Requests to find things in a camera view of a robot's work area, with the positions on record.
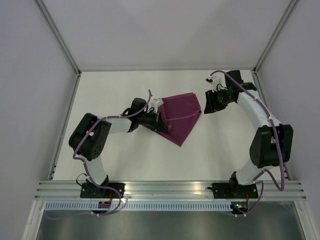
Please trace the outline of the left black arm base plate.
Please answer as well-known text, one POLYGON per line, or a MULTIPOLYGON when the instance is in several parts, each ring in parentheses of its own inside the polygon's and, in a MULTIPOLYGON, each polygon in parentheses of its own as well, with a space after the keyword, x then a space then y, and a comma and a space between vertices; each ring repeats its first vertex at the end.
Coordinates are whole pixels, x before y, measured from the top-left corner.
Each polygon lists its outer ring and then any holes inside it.
MULTIPOLYGON (((125 193, 125 184, 123 182, 110 182, 109 188, 117 190, 122 198, 125 193)), ((119 195, 111 189, 96 187, 91 182, 82 184, 80 191, 81 199, 119 199, 119 195)))

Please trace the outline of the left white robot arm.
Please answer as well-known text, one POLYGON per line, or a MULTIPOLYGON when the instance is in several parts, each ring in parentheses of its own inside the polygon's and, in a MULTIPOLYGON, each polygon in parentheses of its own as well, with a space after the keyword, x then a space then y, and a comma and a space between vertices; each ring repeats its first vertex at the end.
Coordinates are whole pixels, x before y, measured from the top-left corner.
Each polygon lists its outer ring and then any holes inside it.
POLYGON ((134 98, 131 106, 115 116, 98 117, 86 113, 69 138, 68 145, 73 149, 73 158, 80 160, 85 169, 91 191, 98 198, 109 193, 108 175, 104 170, 101 154, 107 137, 117 133, 131 133, 139 126, 154 132, 166 133, 169 127, 162 120, 159 111, 164 104, 161 98, 144 100, 134 98))

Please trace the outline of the purple satin napkin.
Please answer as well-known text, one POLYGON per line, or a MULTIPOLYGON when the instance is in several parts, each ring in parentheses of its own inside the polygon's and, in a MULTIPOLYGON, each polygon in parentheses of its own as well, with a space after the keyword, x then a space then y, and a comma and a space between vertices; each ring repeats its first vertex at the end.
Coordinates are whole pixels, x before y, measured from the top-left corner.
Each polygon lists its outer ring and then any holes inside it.
POLYGON ((180 147, 202 113, 198 98, 195 93, 189 92, 163 97, 162 100, 164 104, 158 108, 158 113, 169 131, 154 132, 180 147))

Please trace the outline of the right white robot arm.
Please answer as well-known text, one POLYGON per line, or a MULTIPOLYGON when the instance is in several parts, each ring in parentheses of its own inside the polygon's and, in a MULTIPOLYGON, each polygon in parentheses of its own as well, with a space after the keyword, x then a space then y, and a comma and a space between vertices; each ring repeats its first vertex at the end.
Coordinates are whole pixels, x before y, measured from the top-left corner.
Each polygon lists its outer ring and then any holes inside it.
POLYGON ((211 89, 205 92, 205 114, 224 110, 236 103, 246 113, 255 129, 249 148, 249 160, 232 174, 228 192, 241 197, 248 185, 255 184, 267 173, 279 191, 285 188, 285 166, 290 160, 293 143, 293 127, 281 123, 262 102, 256 86, 244 82, 239 70, 216 70, 206 81, 211 89))

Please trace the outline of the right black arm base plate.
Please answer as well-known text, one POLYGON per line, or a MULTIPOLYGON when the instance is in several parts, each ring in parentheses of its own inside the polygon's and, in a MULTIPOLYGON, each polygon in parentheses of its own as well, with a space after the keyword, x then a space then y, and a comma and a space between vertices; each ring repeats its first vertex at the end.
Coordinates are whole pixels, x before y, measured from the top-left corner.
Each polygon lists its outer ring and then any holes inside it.
POLYGON ((259 197, 255 184, 231 187, 229 183, 216 182, 206 189, 212 192, 214 199, 257 199, 259 197))

